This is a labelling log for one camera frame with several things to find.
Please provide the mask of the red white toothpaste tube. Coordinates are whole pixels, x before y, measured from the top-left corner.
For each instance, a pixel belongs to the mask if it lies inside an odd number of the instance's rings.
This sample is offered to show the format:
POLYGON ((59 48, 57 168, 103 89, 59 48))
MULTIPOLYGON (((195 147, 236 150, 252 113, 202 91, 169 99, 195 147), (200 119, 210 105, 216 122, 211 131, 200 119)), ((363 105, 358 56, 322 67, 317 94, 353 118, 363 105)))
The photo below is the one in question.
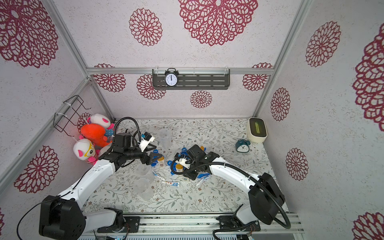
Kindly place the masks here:
POLYGON ((162 181, 163 184, 167 186, 172 186, 172 187, 179 187, 180 183, 179 182, 168 182, 168 181, 162 181))

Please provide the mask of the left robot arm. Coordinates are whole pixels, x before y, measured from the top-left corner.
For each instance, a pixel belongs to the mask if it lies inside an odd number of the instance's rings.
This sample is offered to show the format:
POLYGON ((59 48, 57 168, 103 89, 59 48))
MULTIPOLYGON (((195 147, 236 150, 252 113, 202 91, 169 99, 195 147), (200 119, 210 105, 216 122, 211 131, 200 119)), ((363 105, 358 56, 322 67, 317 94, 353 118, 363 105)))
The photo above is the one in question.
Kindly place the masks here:
POLYGON ((108 228, 120 232, 126 222, 123 212, 114 208, 84 214, 82 207, 91 194, 128 161, 140 160, 151 165, 154 161, 152 145, 155 137, 142 134, 138 146, 130 144, 131 135, 117 134, 106 152, 78 181, 57 196, 46 197, 41 204, 39 234, 55 240, 77 240, 84 232, 108 228))

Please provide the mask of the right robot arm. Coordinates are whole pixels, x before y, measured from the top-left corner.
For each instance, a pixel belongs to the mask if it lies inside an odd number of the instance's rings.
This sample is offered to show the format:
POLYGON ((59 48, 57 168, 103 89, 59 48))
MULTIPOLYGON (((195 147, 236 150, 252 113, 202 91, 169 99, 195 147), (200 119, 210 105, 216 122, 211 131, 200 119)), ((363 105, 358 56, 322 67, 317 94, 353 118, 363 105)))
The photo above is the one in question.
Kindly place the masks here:
POLYGON ((200 173, 209 173, 247 193, 249 202, 239 206, 228 220, 221 221, 222 232, 241 231, 258 223, 271 225, 273 222, 284 229, 291 228, 283 209, 285 196, 270 174, 249 173, 214 152, 205 153, 198 145, 192 146, 185 154, 175 154, 171 171, 191 180, 200 173))

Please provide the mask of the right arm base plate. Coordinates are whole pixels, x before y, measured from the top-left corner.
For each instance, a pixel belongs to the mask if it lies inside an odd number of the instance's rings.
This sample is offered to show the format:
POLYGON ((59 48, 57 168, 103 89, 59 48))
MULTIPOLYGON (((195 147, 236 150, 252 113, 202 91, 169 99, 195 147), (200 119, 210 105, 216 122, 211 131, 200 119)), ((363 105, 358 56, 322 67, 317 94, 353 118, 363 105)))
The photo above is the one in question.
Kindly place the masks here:
POLYGON ((251 225, 243 224, 234 215, 221 215, 218 216, 216 220, 219 221, 222 232, 259 232, 261 230, 259 221, 255 221, 251 225))

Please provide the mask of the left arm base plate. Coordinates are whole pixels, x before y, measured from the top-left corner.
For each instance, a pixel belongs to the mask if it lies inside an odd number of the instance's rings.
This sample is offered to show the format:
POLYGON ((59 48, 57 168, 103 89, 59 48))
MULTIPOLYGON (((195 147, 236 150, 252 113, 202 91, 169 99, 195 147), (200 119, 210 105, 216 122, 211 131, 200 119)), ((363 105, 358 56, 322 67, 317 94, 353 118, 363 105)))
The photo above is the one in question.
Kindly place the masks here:
POLYGON ((139 230, 140 221, 140 217, 123 217, 116 220, 111 226, 98 228, 96 232, 100 234, 137 233, 139 230))

